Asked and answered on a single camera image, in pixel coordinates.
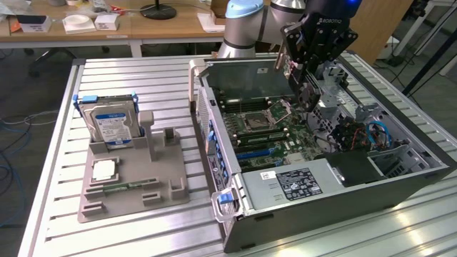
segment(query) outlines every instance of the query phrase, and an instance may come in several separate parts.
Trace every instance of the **motherboard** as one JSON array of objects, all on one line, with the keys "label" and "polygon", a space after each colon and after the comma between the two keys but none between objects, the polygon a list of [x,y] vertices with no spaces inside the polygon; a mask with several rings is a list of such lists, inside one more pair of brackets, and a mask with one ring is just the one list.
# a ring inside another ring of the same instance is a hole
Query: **motherboard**
[{"label": "motherboard", "polygon": [[286,97],[226,101],[221,110],[242,172],[310,161],[322,154]]}]

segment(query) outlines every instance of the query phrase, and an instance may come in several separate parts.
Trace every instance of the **hard drive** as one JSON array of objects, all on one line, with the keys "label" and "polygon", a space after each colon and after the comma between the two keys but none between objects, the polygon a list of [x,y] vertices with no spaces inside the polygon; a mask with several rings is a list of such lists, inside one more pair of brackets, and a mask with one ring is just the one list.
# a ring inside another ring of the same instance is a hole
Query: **hard drive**
[{"label": "hard drive", "polygon": [[91,142],[105,142],[107,149],[133,146],[131,138],[142,136],[137,122],[137,96],[85,96],[77,101],[73,96],[74,107],[78,110]]}]

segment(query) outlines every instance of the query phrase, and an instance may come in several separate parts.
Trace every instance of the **lamp base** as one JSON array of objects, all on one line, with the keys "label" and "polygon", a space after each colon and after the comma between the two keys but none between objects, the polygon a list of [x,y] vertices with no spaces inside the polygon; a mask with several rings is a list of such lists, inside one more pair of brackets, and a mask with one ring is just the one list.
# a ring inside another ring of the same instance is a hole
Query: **lamp base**
[{"label": "lamp base", "polygon": [[170,6],[167,5],[158,5],[158,8],[154,4],[149,4],[149,5],[145,5],[143,7],[141,7],[141,9],[145,9],[147,8],[147,10],[143,10],[141,11],[141,15],[149,19],[153,19],[153,20],[167,20],[167,19],[171,19],[174,16],[175,16],[175,9],[171,8]]}]

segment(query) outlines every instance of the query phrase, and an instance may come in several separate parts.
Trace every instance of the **robotiq logo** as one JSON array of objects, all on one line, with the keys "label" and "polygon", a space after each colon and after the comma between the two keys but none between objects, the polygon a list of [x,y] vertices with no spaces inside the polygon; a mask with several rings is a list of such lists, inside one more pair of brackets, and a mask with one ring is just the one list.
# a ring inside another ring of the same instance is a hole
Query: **robotiq logo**
[{"label": "robotiq logo", "polygon": [[338,20],[338,19],[322,19],[319,18],[319,21],[317,22],[317,24],[321,24],[321,23],[341,23],[342,20]]}]

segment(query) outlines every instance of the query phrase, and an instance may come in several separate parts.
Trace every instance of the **circuit board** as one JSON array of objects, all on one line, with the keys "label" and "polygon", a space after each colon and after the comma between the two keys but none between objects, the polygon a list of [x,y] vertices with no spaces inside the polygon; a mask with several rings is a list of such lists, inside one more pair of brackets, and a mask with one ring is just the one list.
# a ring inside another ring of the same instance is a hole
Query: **circuit board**
[{"label": "circuit board", "polygon": [[242,172],[310,161],[322,154],[290,103],[269,100],[263,110],[222,113]]}]

